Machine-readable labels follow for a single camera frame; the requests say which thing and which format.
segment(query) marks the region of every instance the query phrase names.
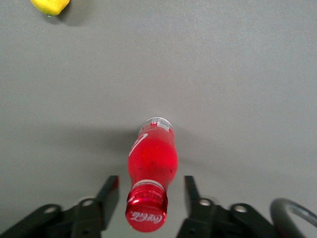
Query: metal bolt head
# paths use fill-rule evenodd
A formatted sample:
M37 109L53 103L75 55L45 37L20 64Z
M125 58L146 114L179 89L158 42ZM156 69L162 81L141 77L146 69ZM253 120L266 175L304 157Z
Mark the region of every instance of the metal bolt head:
M237 205L234 207L234 210L236 210L237 212L247 212L247 209L244 207L244 206L241 206L241 205Z
M56 207L50 207L44 211L44 213L51 213L56 210Z
M199 200L199 204L201 204L203 206L210 206L211 203L209 200L203 198L203 199Z
M87 207L87 206L90 206L91 204L93 204L94 203L94 201L93 200L86 200L86 201L84 201L83 203L82 203L82 206L83 207Z

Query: bottle cap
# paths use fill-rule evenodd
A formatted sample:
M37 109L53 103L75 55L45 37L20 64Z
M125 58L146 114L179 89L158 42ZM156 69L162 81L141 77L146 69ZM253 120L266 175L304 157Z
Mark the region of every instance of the bottle cap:
M166 212L167 196L163 187L141 184L131 189L125 216L137 231L156 231L165 223Z

